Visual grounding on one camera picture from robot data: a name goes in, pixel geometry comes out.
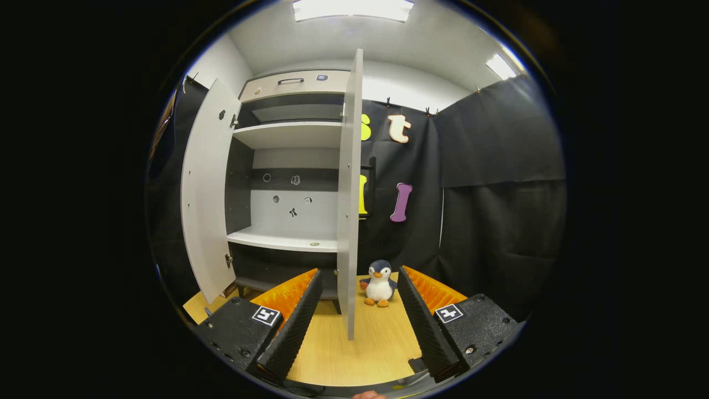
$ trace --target white wall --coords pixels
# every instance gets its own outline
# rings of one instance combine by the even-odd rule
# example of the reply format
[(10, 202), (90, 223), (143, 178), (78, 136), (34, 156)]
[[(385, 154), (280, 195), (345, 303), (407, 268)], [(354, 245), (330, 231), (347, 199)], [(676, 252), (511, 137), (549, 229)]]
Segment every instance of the white wall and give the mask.
[[(315, 67), (350, 69), (352, 60), (297, 62), (267, 70), (258, 75)], [(436, 108), (442, 110), (469, 94), (471, 92), (457, 84), (422, 70), (389, 62), (364, 60), (362, 77), (362, 98), (364, 99), (386, 102), (386, 98), (391, 97), (392, 104), (421, 111), (425, 111), (428, 106), (431, 112), (436, 112)]]
[(207, 89), (218, 77), (235, 96), (241, 92), (244, 82), (254, 76), (229, 35), (222, 36), (192, 65), (187, 76)]

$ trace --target penguin's white belly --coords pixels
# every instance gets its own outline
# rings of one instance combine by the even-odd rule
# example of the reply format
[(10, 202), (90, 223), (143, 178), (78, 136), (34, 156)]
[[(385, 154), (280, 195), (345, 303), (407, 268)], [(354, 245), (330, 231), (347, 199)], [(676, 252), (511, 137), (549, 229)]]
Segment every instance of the penguin's white belly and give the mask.
[(375, 301), (389, 300), (393, 294), (393, 288), (389, 285), (388, 280), (375, 281), (373, 278), (367, 286), (367, 297)]

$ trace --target black backdrop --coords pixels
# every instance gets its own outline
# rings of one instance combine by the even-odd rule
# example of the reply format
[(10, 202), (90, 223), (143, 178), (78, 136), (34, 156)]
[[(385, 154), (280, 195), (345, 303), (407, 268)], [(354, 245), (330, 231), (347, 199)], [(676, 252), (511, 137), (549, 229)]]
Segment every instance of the black backdrop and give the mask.
[(436, 116), (444, 189), (438, 278), (516, 319), (539, 299), (566, 216), (559, 133), (539, 88), (516, 77)]
[[(388, 260), (393, 271), (400, 265), (424, 273), (435, 273), (441, 221), (440, 156), (438, 132), (432, 116), (403, 106), (364, 100), (362, 113), (369, 116), (372, 136), (362, 141), (362, 164), (376, 157), (375, 209), (370, 218), (359, 222), (357, 274), (367, 274), (369, 264)], [(401, 114), (411, 123), (404, 129), (407, 143), (389, 136), (388, 115)], [(396, 185), (413, 187), (408, 197), (406, 220), (389, 220), (394, 212)], [(369, 201), (369, 181), (364, 185), (365, 204)]]

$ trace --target wooden table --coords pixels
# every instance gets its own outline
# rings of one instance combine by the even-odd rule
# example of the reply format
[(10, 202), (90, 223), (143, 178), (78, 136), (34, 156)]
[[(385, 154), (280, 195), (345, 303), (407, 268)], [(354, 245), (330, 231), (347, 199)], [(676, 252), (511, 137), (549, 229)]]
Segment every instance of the wooden table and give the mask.
[[(404, 378), (413, 374), (409, 359), (421, 357), (416, 336), (408, 321), (398, 291), (388, 307), (368, 306), (359, 289), (354, 305), (354, 340), (347, 340), (345, 323), (331, 301), (318, 303), (301, 350), (291, 367), (288, 379), (324, 386), (363, 386)], [(391, 278), (398, 280), (398, 273)], [(249, 300), (258, 295), (245, 293)], [(209, 309), (214, 312), (226, 299), (218, 297)], [(195, 322), (204, 321), (206, 302), (201, 293), (184, 308)]]

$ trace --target cabinet door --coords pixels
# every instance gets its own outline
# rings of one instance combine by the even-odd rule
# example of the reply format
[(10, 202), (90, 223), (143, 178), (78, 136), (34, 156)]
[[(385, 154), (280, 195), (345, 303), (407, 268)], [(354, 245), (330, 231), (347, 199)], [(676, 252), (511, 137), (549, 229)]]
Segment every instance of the cabinet door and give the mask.
[(241, 102), (219, 79), (197, 111), (182, 164), (182, 233), (197, 284), (212, 303), (236, 279), (229, 254), (224, 212), (224, 183), (232, 117)]
[(337, 298), (347, 338), (355, 339), (359, 157), (362, 152), (362, 50), (357, 50), (342, 109), (340, 174), (337, 182)]

